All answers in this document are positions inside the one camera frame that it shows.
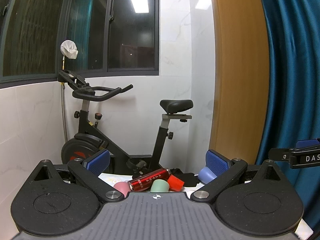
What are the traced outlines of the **wooden door panel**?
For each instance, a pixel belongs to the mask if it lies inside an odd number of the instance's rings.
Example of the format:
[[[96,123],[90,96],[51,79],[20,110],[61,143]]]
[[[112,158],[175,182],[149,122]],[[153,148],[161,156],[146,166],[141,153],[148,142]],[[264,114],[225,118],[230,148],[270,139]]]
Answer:
[[[209,146],[255,163],[263,135],[270,78],[261,0],[212,0],[215,95]]]

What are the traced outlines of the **pink cup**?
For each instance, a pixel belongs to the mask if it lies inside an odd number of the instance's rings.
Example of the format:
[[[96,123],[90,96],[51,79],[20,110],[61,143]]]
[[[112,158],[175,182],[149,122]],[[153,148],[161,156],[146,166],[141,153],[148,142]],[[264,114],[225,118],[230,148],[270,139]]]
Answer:
[[[127,181],[120,181],[114,184],[113,186],[117,191],[121,192],[124,197],[128,195],[129,192],[131,192],[131,188],[129,186],[129,183]]]

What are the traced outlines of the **teal blue curtain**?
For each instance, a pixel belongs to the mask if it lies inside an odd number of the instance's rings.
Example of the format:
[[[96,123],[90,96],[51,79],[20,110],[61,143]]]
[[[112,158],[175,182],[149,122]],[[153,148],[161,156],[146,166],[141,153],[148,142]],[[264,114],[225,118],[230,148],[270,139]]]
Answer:
[[[319,0],[261,1],[270,87],[257,164],[272,148],[319,137]]]

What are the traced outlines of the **red metal bottle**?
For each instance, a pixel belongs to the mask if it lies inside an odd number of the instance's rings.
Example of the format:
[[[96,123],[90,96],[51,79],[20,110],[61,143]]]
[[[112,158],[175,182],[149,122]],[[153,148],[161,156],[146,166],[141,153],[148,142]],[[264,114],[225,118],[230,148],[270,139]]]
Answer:
[[[150,188],[157,179],[167,180],[171,171],[167,168],[160,168],[143,176],[128,181],[131,191],[140,192]]]

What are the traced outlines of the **black exercise bike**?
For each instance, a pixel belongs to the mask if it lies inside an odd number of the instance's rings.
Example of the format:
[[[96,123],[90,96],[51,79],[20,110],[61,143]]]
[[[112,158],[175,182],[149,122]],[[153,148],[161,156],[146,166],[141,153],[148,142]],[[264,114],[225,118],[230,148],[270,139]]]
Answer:
[[[110,152],[105,172],[143,175],[161,168],[165,142],[172,139],[171,121],[192,119],[190,99],[160,100],[156,107],[138,113],[133,85],[90,85],[73,71],[59,70],[58,82],[71,91],[70,100],[80,107],[73,113],[75,131],[61,149],[61,161],[87,159],[102,149]]]

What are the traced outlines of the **green cup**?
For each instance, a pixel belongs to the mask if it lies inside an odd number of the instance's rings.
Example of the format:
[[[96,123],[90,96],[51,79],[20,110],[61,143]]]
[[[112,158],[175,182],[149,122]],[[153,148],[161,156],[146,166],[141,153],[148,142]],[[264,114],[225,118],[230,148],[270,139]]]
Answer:
[[[160,193],[160,192],[168,192],[169,184],[166,180],[157,179],[153,182],[150,192]]]

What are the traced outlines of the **dark framed window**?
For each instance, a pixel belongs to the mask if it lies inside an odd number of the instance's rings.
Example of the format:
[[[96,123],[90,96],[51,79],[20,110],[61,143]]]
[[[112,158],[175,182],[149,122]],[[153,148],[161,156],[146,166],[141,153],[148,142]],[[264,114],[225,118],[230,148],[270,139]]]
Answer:
[[[75,42],[78,56],[60,45]],[[159,74],[159,0],[1,0],[1,87]]]

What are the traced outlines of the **blue cup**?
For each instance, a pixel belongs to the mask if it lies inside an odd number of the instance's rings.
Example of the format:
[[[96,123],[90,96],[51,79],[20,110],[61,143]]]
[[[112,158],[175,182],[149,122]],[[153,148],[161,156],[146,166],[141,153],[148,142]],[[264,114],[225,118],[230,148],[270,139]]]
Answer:
[[[204,167],[198,174],[198,180],[203,184],[208,184],[217,176],[211,171],[210,168]]]

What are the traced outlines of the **red cup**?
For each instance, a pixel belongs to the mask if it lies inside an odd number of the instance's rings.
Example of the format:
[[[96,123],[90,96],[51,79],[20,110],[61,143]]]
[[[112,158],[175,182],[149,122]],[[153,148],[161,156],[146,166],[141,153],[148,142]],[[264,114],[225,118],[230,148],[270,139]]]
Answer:
[[[184,186],[184,181],[180,180],[174,175],[171,175],[168,178],[167,183],[169,184],[169,189],[175,192],[180,192]]]

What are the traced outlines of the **black cloth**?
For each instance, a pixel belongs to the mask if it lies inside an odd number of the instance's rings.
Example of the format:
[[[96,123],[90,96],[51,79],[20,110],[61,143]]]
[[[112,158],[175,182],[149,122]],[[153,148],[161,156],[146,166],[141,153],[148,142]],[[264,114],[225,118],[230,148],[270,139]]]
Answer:
[[[173,176],[184,182],[184,187],[196,187],[200,183],[200,180],[194,173],[183,173],[179,168],[173,168],[170,172]]]

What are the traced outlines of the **white cloth on pole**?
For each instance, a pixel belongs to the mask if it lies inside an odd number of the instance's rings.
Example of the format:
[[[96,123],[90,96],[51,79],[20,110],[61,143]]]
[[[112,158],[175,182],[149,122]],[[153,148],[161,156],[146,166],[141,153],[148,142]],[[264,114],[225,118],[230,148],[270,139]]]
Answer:
[[[60,45],[60,51],[63,55],[63,59],[68,58],[75,60],[78,56],[78,49],[75,42],[71,40],[65,40]]]

